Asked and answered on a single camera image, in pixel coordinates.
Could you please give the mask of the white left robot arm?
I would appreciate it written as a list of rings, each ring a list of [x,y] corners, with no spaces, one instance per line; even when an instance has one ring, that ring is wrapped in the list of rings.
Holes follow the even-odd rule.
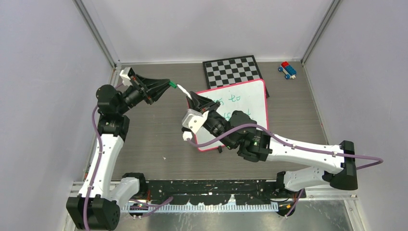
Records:
[[[125,78],[126,90],[103,85],[96,91],[99,114],[92,124],[96,133],[96,150],[87,177],[78,195],[69,197],[66,209],[77,229],[113,231],[119,224],[120,211],[134,197],[144,198],[148,184],[142,173],[126,173],[111,189],[117,157],[122,149],[130,124],[127,111],[141,102],[153,104],[164,92],[176,84],[169,79],[150,79],[132,74]]]

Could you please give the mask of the red-framed whiteboard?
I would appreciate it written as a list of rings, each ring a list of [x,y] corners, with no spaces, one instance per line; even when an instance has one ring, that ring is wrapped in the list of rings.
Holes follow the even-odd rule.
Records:
[[[242,128],[222,139],[219,136],[239,125],[252,123],[268,127],[267,91],[261,79],[196,93],[220,102],[220,107],[210,112],[204,125],[189,140],[196,142],[199,151],[218,146],[237,148],[253,128]]]

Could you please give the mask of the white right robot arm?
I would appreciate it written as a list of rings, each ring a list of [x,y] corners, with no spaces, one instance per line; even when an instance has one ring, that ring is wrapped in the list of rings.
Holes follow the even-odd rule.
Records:
[[[229,150],[250,162],[284,161],[306,165],[298,171],[277,173],[275,193],[288,197],[301,189],[328,184],[339,190],[358,189],[355,147],[352,141],[319,145],[288,140],[268,131],[243,111],[235,110],[230,119],[221,116],[220,102],[195,92],[187,93],[188,110],[182,120],[183,139],[191,141],[201,129],[214,136]]]

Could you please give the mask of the green whiteboard marker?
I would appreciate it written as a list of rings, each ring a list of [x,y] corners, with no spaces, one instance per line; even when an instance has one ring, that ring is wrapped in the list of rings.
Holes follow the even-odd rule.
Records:
[[[190,93],[180,84],[177,84],[177,88],[180,89],[189,99],[192,99]]]

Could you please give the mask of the green marker cap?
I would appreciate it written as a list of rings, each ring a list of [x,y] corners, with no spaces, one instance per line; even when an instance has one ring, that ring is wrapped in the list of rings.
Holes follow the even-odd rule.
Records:
[[[175,89],[177,88],[177,84],[172,81],[169,82],[169,85]]]

